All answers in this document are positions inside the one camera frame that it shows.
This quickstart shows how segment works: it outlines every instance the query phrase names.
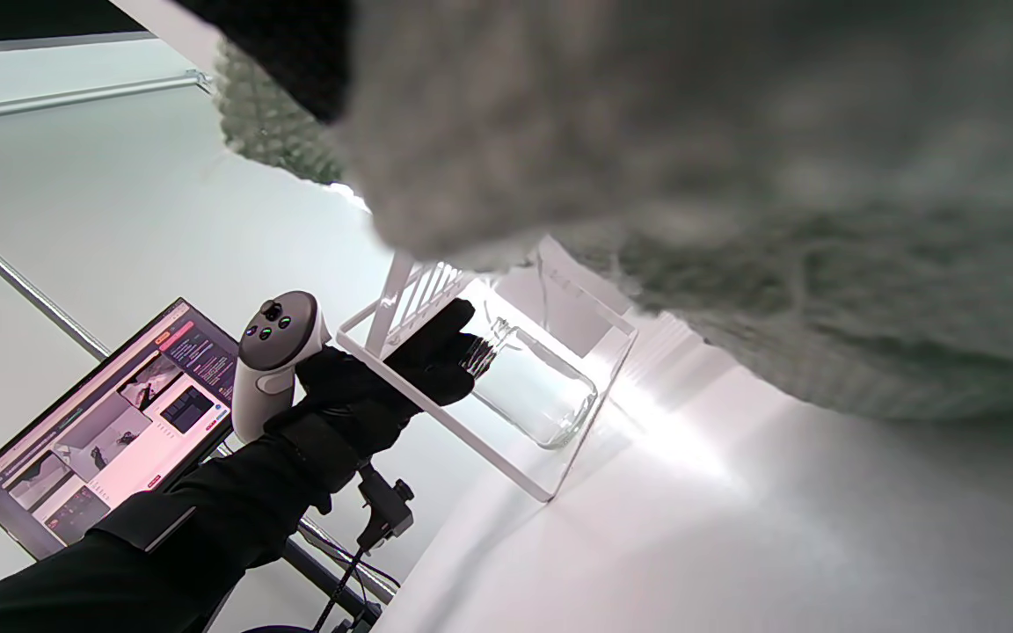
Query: clear glass jar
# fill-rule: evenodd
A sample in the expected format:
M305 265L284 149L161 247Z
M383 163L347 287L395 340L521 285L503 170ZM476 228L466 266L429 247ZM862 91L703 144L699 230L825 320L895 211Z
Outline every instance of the clear glass jar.
M540 448L563 448L588 421L599 398L597 386L500 316L483 336L490 349L473 360L474 396Z

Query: white wire stand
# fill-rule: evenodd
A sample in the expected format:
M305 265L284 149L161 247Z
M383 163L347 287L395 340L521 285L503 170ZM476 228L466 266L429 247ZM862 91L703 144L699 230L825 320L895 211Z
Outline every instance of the white wire stand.
M616 380L623 361L630 352L636 330L603 302L580 289L570 280L570 275L565 275L559 269L543 269L540 276L545 280L543 284L549 284L551 289L562 293L562 297L569 297L574 303L580 302L589 316L603 319L609 325L606 335L587 355L571 352L542 325L496 296L481 278L446 263L414 263L403 253L394 256L381 299L367 305L363 311L343 323L335 332L335 341L494 465L520 488L538 501L546 502L562 486L596 419L597 411L602 408L612 382ZM554 349L559 357L566 358L597 386L598 397L592 404L582 427L562 448L540 449L529 437L473 396L443 408L385 365L386 357L393 349L456 297L471 301L476 306L477 314L487 311L489 305L493 305L495 314L505 314L511 323L524 324L528 333L542 339L542 344ZM490 370L493 372L494 364L491 364ZM518 396L526 397L526 394L520 393Z

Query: computer monitor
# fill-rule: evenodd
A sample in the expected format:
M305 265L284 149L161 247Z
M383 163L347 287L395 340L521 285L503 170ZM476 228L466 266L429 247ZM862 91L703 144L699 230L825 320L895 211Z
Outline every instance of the computer monitor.
M237 340L179 299L0 450L0 526L45 558L230 433Z

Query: controller thumbstick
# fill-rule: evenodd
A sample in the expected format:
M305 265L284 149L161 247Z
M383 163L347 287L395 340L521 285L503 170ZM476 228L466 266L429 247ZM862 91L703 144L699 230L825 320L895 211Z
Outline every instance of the controller thumbstick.
M260 305L260 313L264 315L264 319L275 321L284 313L284 306L272 300L268 300Z

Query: white tabletop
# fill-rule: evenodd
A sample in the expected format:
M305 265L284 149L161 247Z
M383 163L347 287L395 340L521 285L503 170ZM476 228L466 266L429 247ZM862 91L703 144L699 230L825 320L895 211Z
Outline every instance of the white tabletop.
M560 496L484 477L375 630L1013 630L1013 420L839 416L656 322Z

